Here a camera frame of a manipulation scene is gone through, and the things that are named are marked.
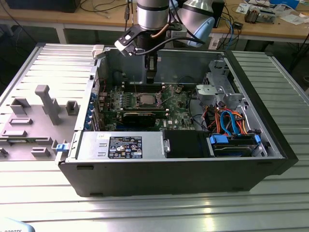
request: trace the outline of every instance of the warning label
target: warning label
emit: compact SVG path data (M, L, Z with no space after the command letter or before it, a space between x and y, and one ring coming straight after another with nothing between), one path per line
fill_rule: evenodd
M141 137L110 137L108 158L110 159L141 159Z

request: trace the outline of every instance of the blue latch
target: blue latch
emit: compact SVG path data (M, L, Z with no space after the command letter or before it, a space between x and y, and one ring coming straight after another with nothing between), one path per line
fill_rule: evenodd
M90 122L90 121L91 121L91 118L86 117L85 121L86 121L86 122Z
M88 105L88 109L90 109L90 110L93 109L93 104L92 104L92 103L90 103L90 104Z
M228 144L226 135L212 135L210 138L211 144Z
M86 128L87 130L90 130L90 125L88 123L85 123L84 128Z
M70 150L70 143L58 144L56 146L56 152L66 152Z
M261 138L260 138L260 136L258 136L258 135L256 134L256 135L254 136L254 138L255 138L257 144L260 144L260 143L261 143Z
M96 95L95 93L91 93L91 94L90 94L90 97L91 97L91 100L97 99L97 95Z

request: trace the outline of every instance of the black computer case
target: black computer case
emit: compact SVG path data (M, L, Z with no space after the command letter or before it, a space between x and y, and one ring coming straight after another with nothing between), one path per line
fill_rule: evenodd
M11 9L74 13L81 0L6 0Z

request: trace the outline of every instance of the desk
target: desk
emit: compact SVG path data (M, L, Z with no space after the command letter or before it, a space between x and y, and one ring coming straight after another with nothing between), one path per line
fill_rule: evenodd
M94 4L108 2L108 0L94 0ZM291 42L302 43L309 32L309 24L293 25L277 18L274 24L257 23L249 24L244 22L244 14L235 13L236 5L241 0L226 0L227 7L230 14L236 21L243 23L243 29L240 39L247 40L262 40L262 41L277 41L277 42ZM123 4L124 1L116 0L114 3L109 4L108 8ZM50 27L55 28L62 44L67 43L64 29L90 29L90 30L112 30L123 31L125 26L124 11L125 6L115 8L108 11L106 18L102 15L93 12L86 12L80 8L75 13L63 13L52 11L34 11L34 10L12 10L9 9L7 4L4 6L8 12L18 21L19 24L24 26L35 27ZM86 2L84 8L92 10L91 1ZM309 10L309 7L299 6L298 10ZM12 26L15 22L7 15L7 13L0 7L0 24ZM212 37L210 48L216 48L216 42L228 34L228 27L225 22L221 20L219 27L212 30L210 36Z

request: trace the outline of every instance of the table leg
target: table leg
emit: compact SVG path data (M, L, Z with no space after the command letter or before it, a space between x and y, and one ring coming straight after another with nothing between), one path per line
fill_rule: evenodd
M62 43L62 44L67 44L68 39L67 39L67 36L64 32L64 28L56 28L56 31L57 31L57 35L58 35L58 38L59 38L59 42Z

